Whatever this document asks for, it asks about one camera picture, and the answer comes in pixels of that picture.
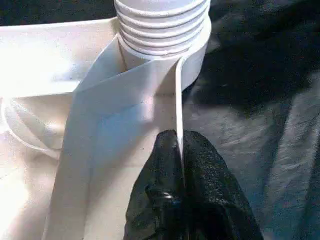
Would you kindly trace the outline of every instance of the white plastic edge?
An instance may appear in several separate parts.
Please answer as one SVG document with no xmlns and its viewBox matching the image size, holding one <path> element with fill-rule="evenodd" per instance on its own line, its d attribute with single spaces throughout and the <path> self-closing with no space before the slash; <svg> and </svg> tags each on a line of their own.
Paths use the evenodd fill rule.
<svg viewBox="0 0 320 240">
<path fill-rule="evenodd" d="M 44 153 L 52 153 L 54 154 L 55 152 L 60 152 L 62 151 L 62 149 L 51 149 L 51 148 L 42 148 L 39 146 L 35 146 L 32 145 L 26 141 L 24 141 L 23 139 L 21 139 L 18 135 L 15 134 L 15 132 L 12 130 L 12 128 L 10 127 L 8 121 L 7 121 L 7 117 L 6 117 L 6 108 L 10 108 L 11 105 L 9 103 L 8 99 L 3 99 L 2 104 L 1 104 L 1 118 L 4 124 L 5 129 L 21 144 L 25 145 L 28 148 L 40 151 L 40 152 L 44 152 Z"/>
</svg>

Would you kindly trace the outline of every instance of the black glove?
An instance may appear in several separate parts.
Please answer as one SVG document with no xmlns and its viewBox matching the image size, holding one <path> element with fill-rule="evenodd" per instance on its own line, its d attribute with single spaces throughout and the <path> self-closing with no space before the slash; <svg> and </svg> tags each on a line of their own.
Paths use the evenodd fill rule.
<svg viewBox="0 0 320 240">
<path fill-rule="evenodd" d="M 175 131 L 160 133 L 136 180 L 124 240 L 262 240 L 236 178 L 211 143 L 184 132 L 185 185 Z"/>
</svg>

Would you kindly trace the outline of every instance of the white plastic part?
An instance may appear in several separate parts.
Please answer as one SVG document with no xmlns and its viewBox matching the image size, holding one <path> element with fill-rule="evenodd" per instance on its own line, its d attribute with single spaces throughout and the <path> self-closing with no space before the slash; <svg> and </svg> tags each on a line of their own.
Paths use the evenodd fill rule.
<svg viewBox="0 0 320 240">
<path fill-rule="evenodd" d="M 118 31 L 116 17 L 0 26 L 0 98 L 73 92 Z"/>
<path fill-rule="evenodd" d="M 143 54 L 120 35 L 104 49 L 75 91 L 43 240 L 123 238 L 157 134 L 176 129 L 182 149 L 181 91 L 197 78 L 210 33 L 207 16 L 185 53 Z"/>
<path fill-rule="evenodd" d="M 16 140 L 28 148 L 58 159 L 70 97 L 54 97 L 4 98 L 0 111 L 5 129 Z"/>
<path fill-rule="evenodd" d="M 144 1 L 134 5 L 132 1 L 115 0 L 115 6 L 124 42 L 140 53 L 165 56 L 192 46 L 203 29 L 210 0 Z"/>
</svg>

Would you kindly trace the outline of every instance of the plastic rim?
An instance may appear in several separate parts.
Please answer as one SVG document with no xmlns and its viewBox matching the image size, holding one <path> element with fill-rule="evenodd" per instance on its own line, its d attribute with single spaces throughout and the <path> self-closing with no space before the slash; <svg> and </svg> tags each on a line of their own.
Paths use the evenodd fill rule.
<svg viewBox="0 0 320 240">
<path fill-rule="evenodd" d="M 201 8 L 199 8 L 196 12 L 194 12 L 193 14 L 188 15 L 187 17 L 183 18 L 183 19 L 178 19 L 176 21 L 171 21 L 171 22 L 145 22 L 145 21 L 140 21 L 140 20 L 136 20 L 132 17 L 126 16 L 124 15 L 122 12 L 120 12 L 117 9 L 117 14 L 120 20 L 125 20 L 133 25 L 136 25 L 138 27 L 142 27 L 142 28 L 147 28 L 147 29 L 167 29 L 167 28 L 173 28 L 173 27 L 177 27 L 180 25 L 183 25 L 187 22 L 190 22 L 191 20 L 195 19 L 196 17 L 198 17 L 201 14 L 204 14 L 204 12 L 206 11 L 206 9 L 208 8 L 209 5 L 209 1 L 206 2 Z"/>
<path fill-rule="evenodd" d="M 137 10 L 137 9 L 134 9 L 132 7 L 129 7 L 125 4 L 123 4 L 122 2 L 120 2 L 120 0 L 115 0 L 114 4 L 115 4 L 115 6 L 118 6 L 120 9 L 124 9 L 127 12 L 130 12 L 134 15 L 149 17 L 149 18 L 163 18 L 163 17 L 171 17 L 171 16 L 175 16 L 175 15 L 180 15 L 185 12 L 188 12 L 188 11 L 196 8 L 197 6 L 201 5 L 205 1 L 207 1 L 208 3 L 210 2 L 210 0 L 195 0 L 186 6 L 183 6 L 183 7 L 177 8 L 177 9 L 167 10 L 167 11 Z"/>
<path fill-rule="evenodd" d="M 126 32 L 130 32 L 134 35 L 138 35 L 144 38 L 151 38 L 151 39 L 165 39 L 165 38 L 172 38 L 172 37 L 176 37 L 179 35 L 182 35 L 186 32 L 189 32 L 190 30 L 196 28 L 198 25 L 200 25 L 201 23 L 203 23 L 204 19 L 205 19 L 206 15 L 203 14 L 197 21 L 195 21 L 194 23 L 192 23 L 191 25 L 184 27 L 182 29 L 179 29 L 177 31 L 170 31 L 170 32 L 164 32 L 164 33 L 150 33 L 150 32 L 145 32 L 145 31 L 140 31 L 140 30 L 136 30 L 133 27 L 130 27 L 128 25 L 126 25 L 124 22 L 120 21 L 121 27 L 126 31 Z"/>
<path fill-rule="evenodd" d="M 195 35 L 197 35 L 202 30 L 202 28 L 203 28 L 203 24 L 200 27 L 198 27 L 198 29 L 196 31 L 192 32 L 188 36 L 182 37 L 177 40 L 163 41 L 163 42 L 150 42 L 150 41 L 140 40 L 138 38 L 135 38 L 135 37 L 129 35 L 128 33 L 124 32 L 124 31 L 121 34 L 124 35 L 124 38 L 126 38 L 136 44 L 145 46 L 145 47 L 165 48 L 165 47 L 170 47 L 170 46 L 182 44 L 182 43 L 192 39 Z"/>
</svg>

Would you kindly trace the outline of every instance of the ribbed plastic cylinder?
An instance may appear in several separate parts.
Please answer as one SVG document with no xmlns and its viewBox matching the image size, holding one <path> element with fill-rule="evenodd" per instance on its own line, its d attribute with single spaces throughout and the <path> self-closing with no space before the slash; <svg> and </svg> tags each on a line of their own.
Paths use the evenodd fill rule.
<svg viewBox="0 0 320 240">
<path fill-rule="evenodd" d="M 114 5 L 124 42 L 140 53 L 165 56 L 192 46 L 210 0 L 114 0 Z"/>
</svg>

